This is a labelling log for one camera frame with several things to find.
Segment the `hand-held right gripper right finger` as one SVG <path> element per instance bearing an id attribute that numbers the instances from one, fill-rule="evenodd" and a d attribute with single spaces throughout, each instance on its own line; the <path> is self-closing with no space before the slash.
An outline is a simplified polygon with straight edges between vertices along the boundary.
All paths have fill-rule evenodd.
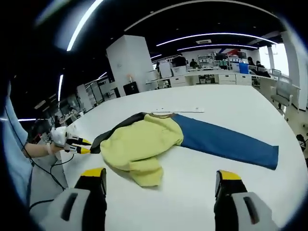
<path id="1" fill-rule="evenodd" d="M 277 231 L 272 210 L 254 192 L 248 192 L 235 173 L 218 170 L 215 188 L 215 230 Z"/>

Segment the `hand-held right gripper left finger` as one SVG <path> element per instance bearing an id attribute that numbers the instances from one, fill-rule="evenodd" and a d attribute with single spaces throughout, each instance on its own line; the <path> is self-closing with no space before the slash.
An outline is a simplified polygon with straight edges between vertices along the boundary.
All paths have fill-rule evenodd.
<path id="1" fill-rule="evenodd" d="M 106 169 L 89 169 L 51 202 L 39 225 L 44 231 L 103 231 L 106 210 Z"/>

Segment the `person's left hand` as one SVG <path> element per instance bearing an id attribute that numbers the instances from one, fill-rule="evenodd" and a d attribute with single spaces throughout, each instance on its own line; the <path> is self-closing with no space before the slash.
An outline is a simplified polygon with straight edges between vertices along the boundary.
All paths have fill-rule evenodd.
<path id="1" fill-rule="evenodd" d="M 63 150 L 64 147 L 59 147 L 54 142 L 49 142 L 46 144 L 46 149 L 49 155 L 55 155 L 57 152 Z"/>

